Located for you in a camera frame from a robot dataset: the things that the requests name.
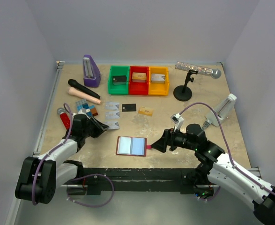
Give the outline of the gold credit card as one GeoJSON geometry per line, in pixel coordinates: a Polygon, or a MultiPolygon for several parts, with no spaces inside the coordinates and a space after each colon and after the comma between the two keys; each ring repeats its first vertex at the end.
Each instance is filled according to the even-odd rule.
{"type": "Polygon", "coordinates": [[[146,116],[153,116],[154,109],[141,106],[138,110],[138,114],[146,115],[146,116]]]}

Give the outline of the grey credit card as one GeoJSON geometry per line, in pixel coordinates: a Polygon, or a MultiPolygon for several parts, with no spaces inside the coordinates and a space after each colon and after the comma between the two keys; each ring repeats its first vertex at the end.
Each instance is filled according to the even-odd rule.
{"type": "Polygon", "coordinates": [[[122,112],[135,112],[136,104],[122,104],[122,112]]]}

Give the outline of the red leather card holder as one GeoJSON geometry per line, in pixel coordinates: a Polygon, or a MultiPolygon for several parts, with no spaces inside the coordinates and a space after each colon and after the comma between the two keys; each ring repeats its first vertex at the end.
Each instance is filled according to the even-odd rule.
{"type": "Polygon", "coordinates": [[[117,138],[116,155],[145,157],[151,145],[143,137],[119,136],[117,138]]]}

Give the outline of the silver credit card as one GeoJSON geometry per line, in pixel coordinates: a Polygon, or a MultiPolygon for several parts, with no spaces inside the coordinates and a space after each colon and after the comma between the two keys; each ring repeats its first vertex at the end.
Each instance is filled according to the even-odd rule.
{"type": "Polygon", "coordinates": [[[116,120],[109,120],[104,122],[109,128],[109,130],[120,129],[119,123],[116,120]]]}
{"type": "Polygon", "coordinates": [[[109,111],[105,113],[105,118],[107,120],[112,119],[119,119],[120,118],[120,112],[119,111],[109,111]]]}

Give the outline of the blue credit card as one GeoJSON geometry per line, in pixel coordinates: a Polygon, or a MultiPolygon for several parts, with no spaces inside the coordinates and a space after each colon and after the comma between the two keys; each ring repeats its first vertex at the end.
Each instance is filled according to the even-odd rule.
{"type": "Polygon", "coordinates": [[[117,103],[117,102],[106,102],[105,103],[105,109],[112,110],[112,111],[118,111],[119,110],[119,103],[117,103]]]}

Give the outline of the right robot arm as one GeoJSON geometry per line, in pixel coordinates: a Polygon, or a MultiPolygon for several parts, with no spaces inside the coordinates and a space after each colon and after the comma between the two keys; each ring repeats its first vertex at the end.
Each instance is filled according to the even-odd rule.
{"type": "Polygon", "coordinates": [[[207,139],[198,124],[190,124],[186,132],[166,129],[151,148],[162,153],[176,148],[193,150],[200,164],[188,179],[197,184],[208,182],[232,193],[253,210],[264,225],[275,225],[275,185],[264,181],[243,168],[220,146],[207,139]]]}

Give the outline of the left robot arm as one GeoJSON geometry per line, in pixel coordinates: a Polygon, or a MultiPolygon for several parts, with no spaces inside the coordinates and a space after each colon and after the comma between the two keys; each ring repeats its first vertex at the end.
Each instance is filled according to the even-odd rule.
{"type": "Polygon", "coordinates": [[[38,157],[24,159],[15,197],[34,205],[48,204],[61,185],[70,180],[81,183],[85,176],[83,166],[69,158],[81,150],[88,137],[98,138],[108,128],[108,125],[85,114],[72,116],[69,129],[55,147],[38,157]]]}

